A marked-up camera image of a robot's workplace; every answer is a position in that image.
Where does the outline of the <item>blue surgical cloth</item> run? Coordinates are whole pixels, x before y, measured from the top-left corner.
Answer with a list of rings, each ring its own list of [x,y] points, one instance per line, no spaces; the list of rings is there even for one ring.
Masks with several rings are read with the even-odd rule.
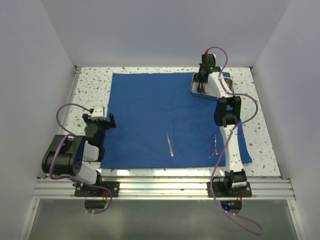
[[[203,168],[214,138],[223,139],[214,122],[217,102],[191,93],[192,73],[140,73],[112,76],[108,112],[116,128],[106,131],[103,169]],[[171,157],[168,132],[173,148]]]

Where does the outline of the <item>silver scalpel handle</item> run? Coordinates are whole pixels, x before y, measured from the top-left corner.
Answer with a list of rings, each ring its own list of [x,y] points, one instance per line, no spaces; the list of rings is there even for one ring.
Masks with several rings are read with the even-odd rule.
[[[172,148],[172,144],[171,144],[171,140],[170,140],[168,132],[166,132],[166,137],[167,137],[167,143],[168,143],[168,147],[169,147],[170,156],[174,157],[174,151]]]

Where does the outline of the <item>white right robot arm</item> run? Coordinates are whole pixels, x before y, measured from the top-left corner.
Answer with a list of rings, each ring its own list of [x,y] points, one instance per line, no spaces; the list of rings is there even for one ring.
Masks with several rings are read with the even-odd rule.
[[[241,126],[241,97],[230,89],[222,74],[222,68],[216,66],[216,57],[206,50],[201,55],[201,63],[195,77],[196,92],[217,100],[214,111],[214,123],[223,140],[223,149],[218,155],[218,166],[225,159],[224,177],[221,181],[210,181],[212,196],[238,197],[248,185],[246,172],[241,159],[238,129]]]

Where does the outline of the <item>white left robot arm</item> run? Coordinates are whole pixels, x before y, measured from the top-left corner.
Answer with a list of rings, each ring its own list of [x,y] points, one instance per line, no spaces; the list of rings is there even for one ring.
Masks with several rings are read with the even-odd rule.
[[[53,180],[70,179],[86,184],[92,196],[103,193],[104,184],[100,174],[83,162],[101,162],[104,154],[106,131],[116,127],[113,113],[109,120],[84,114],[85,135],[55,135],[41,162],[42,171]]]

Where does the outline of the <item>silver surgical forceps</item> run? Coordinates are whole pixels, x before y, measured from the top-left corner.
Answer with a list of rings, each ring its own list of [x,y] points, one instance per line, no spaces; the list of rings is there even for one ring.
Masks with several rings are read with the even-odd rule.
[[[218,153],[218,148],[217,148],[217,136],[214,136],[214,141],[213,141],[213,148],[212,151],[210,151],[208,153],[208,158],[209,159],[213,159],[213,158],[219,158],[220,157],[220,153]]]

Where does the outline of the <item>stainless steel instrument tray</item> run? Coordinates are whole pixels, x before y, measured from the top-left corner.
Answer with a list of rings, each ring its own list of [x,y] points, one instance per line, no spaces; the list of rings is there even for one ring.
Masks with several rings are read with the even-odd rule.
[[[231,78],[231,75],[229,72],[223,72],[222,73],[224,81],[226,82],[226,85],[228,86],[229,90],[233,92],[233,87],[234,87],[234,82],[233,79]],[[192,76],[192,82],[190,86],[190,91],[191,94],[194,97],[198,98],[204,98],[204,99],[210,99],[210,100],[217,100],[217,94],[215,93],[213,87],[209,83],[204,84],[204,92],[199,92],[198,91],[198,73],[194,73]]]

